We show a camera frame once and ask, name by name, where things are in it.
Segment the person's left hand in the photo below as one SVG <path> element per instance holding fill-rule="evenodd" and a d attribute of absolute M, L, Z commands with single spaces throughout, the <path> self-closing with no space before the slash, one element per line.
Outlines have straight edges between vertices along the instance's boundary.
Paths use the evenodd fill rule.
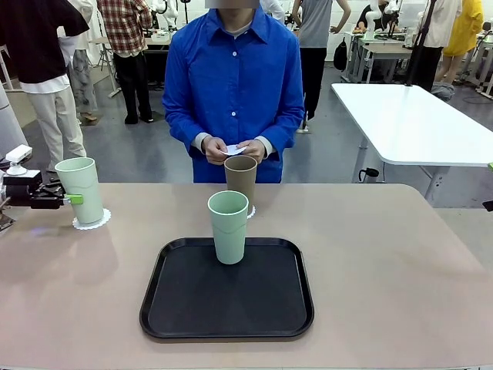
<path fill-rule="evenodd" d="M 242 155 L 249 156 L 255 159 L 255 161 L 258 164 L 260 164 L 263 161 L 266 155 L 266 148 L 263 145 L 263 143 L 258 139 L 243 141 L 237 144 L 236 148 L 238 150 L 242 150 L 241 152 Z"/>

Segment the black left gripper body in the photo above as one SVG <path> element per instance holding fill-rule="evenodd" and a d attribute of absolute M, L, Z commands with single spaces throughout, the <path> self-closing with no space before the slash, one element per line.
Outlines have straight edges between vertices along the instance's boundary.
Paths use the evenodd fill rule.
<path fill-rule="evenodd" d="M 22 175 L 6 173 L 2 176 L 2 200 L 13 207 L 40 208 L 35 193 L 41 185 L 40 170 L 27 170 Z"/>

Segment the person's right hand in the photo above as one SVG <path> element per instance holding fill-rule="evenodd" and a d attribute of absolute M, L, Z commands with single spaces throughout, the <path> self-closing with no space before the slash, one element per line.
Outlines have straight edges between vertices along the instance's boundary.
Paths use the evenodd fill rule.
<path fill-rule="evenodd" d="M 207 159 L 207 162 L 213 165 L 223 165 L 227 158 L 226 144 L 218 137 L 211 135 L 205 136 L 201 143 L 201 149 Z"/>

